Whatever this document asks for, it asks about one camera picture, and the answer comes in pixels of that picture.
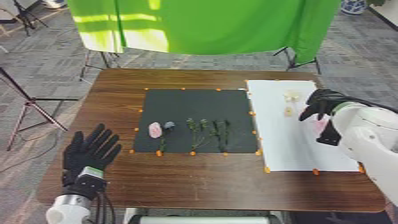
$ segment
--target wooden table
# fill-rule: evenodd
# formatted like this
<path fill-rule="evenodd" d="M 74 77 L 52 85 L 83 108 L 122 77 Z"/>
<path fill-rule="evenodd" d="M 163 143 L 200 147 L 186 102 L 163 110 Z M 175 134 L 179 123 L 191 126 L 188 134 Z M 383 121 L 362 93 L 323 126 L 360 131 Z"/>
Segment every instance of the wooden table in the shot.
<path fill-rule="evenodd" d="M 262 172 L 253 154 L 129 154 L 143 103 L 143 88 L 235 89 L 246 79 L 312 80 L 308 73 L 108 69 L 100 72 L 70 125 L 97 123 L 120 135 L 122 152 L 106 169 L 108 196 L 116 207 L 378 212 L 383 196 L 360 173 Z M 61 150 L 38 187 L 38 201 L 60 192 Z"/>

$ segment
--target white wall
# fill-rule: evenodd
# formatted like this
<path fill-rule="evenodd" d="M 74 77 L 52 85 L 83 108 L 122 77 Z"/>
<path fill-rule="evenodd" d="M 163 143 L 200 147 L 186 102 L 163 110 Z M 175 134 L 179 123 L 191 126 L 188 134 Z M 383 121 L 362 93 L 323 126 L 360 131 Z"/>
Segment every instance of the white wall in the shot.
<path fill-rule="evenodd" d="M 13 6 L 13 1 L 12 0 L 0 0 L 0 7 L 4 8 L 10 13 L 13 15 L 17 15 L 17 9 L 15 9 L 15 6 Z M 17 2 L 20 3 L 20 6 L 22 7 L 28 7 L 35 2 L 36 0 L 17 0 Z M 0 20 L 10 20 L 10 16 L 8 14 L 0 10 Z"/>
<path fill-rule="evenodd" d="M 372 7 L 372 9 L 398 26 L 398 0 L 387 1 L 383 6 Z"/>

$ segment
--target light stand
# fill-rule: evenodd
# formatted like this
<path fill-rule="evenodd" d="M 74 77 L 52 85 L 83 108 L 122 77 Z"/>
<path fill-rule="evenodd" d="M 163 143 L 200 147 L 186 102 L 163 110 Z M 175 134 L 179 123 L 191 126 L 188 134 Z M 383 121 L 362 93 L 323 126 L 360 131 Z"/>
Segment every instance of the light stand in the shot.
<path fill-rule="evenodd" d="M 24 32 L 26 32 L 26 36 L 29 36 L 28 33 L 28 29 L 35 29 L 35 26 L 31 24 L 31 21 L 28 19 L 28 15 L 33 17 L 33 19 L 38 21 L 38 23 L 44 25 L 44 27 L 47 27 L 45 23 L 38 20 L 38 18 L 33 16 L 33 14 L 28 12 L 26 8 L 20 6 L 19 2 L 13 0 L 13 6 L 17 9 L 17 13 L 19 13 L 19 20 L 22 23 L 22 28 L 24 28 Z"/>
<path fill-rule="evenodd" d="M 60 105 L 61 105 L 63 101 L 77 101 L 77 99 L 54 99 L 54 98 L 35 98 L 35 97 L 29 97 L 28 94 L 26 94 L 26 92 L 24 92 L 24 90 L 20 89 L 20 86 L 17 85 L 17 83 L 15 83 L 10 75 L 3 71 L 3 68 L 1 67 L 0 67 L 0 75 L 4 78 L 4 80 L 1 79 L 3 82 L 4 82 L 4 84 L 13 89 L 15 93 L 20 95 L 20 97 L 26 100 L 24 101 L 24 104 L 22 104 L 22 109 L 20 109 L 17 121 L 15 121 L 13 131 L 12 131 L 10 138 L 8 138 L 6 151 L 10 151 L 10 146 L 12 146 L 12 143 L 13 143 L 15 135 L 17 135 L 19 132 L 26 131 L 29 128 L 36 127 L 38 125 L 42 125 L 42 124 L 45 124 L 49 122 L 51 124 L 54 124 L 54 126 L 63 131 L 67 131 L 63 125 L 58 123 L 58 121 L 54 120 L 52 116 L 54 116 L 54 113 L 56 113 L 56 110 L 60 108 Z M 44 111 L 44 109 L 36 105 L 36 101 L 58 101 L 58 105 L 56 105 L 52 114 L 47 114 L 47 112 Z M 26 115 L 28 108 L 33 108 L 35 109 L 35 111 L 38 112 L 38 114 L 44 117 L 45 121 L 40 122 L 38 124 L 28 126 L 26 128 L 19 128 L 20 127 L 22 118 L 24 118 L 24 115 Z"/>
<path fill-rule="evenodd" d="M 79 72 L 79 75 L 77 75 L 77 80 L 79 81 L 84 81 L 83 76 L 84 76 L 84 72 L 86 72 L 88 68 L 95 68 L 95 69 L 102 70 L 102 68 L 99 68 L 99 67 L 95 67 L 93 65 L 88 64 L 90 63 L 90 53 L 92 52 L 93 52 L 92 50 L 86 50 L 86 52 L 84 52 L 83 68 L 81 68 L 81 72 Z M 116 68 L 120 68 L 120 65 L 115 61 L 115 58 L 118 58 L 118 54 L 116 53 L 108 53 L 108 52 L 99 52 L 99 55 L 100 55 L 100 59 L 102 59 L 104 69 L 111 68 L 111 66 L 109 66 L 111 62 L 115 63 Z"/>
<path fill-rule="evenodd" d="M 305 62 L 303 64 L 296 64 L 296 63 L 294 63 L 294 57 L 292 57 L 292 60 L 289 59 L 287 47 L 283 47 L 283 48 L 276 51 L 276 53 L 273 54 L 273 56 L 276 56 L 282 52 L 283 52 L 283 54 L 285 54 L 287 61 L 289 61 L 289 66 L 287 66 L 287 68 L 285 68 L 285 72 L 289 71 L 289 69 L 298 68 L 298 67 L 301 67 L 303 65 L 314 63 L 315 70 L 317 70 L 317 74 L 321 75 L 319 63 L 317 63 L 317 59 L 315 59 L 315 57 L 314 57 L 312 61 Z"/>

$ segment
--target white paper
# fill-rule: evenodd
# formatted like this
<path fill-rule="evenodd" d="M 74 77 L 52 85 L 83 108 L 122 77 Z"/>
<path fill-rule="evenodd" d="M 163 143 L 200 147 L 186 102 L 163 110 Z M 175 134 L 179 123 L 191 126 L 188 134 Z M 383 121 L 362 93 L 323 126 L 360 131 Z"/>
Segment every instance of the white paper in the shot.
<path fill-rule="evenodd" d="M 323 125 L 312 116 L 303 122 L 298 116 L 307 97 L 315 90 L 312 81 L 250 80 L 248 98 L 255 112 L 257 135 L 262 138 L 262 156 L 269 171 L 358 171 L 355 160 L 335 146 L 315 142 Z M 285 92 L 296 92 L 296 102 L 285 102 Z M 291 116 L 283 115 L 285 107 Z"/>

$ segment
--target hand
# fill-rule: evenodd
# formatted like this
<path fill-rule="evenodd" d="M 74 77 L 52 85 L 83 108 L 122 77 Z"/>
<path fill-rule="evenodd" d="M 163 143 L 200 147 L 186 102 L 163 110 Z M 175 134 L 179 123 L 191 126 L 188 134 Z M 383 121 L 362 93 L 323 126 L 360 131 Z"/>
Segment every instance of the hand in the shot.
<path fill-rule="evenodd" d="M 118 136 L 111 135 L 111 131 L 104 130 L 104 125 L 99 124 L 88 137 L 83 138 L 83 133 L 77 131 L 70 140 L 70 144 L 63 151 L 63 186 L 74 183 L 76 177 L 86 166 L 104 170 L 113 158 L 120 152 L 116 143 Z"/>
<path fill-rule="evenodd" d="M 337 105 L 349 101 L 349 98 L 342 93 L 331 91 L 330 89 L 317 89 L 307 99 L 307 108 L 301 112 L 298 120 L 303 121 L 312 114 L 317 114 L 317 120 L 321 120 L 323 115 L 331 115 L 331 110 Z"/>

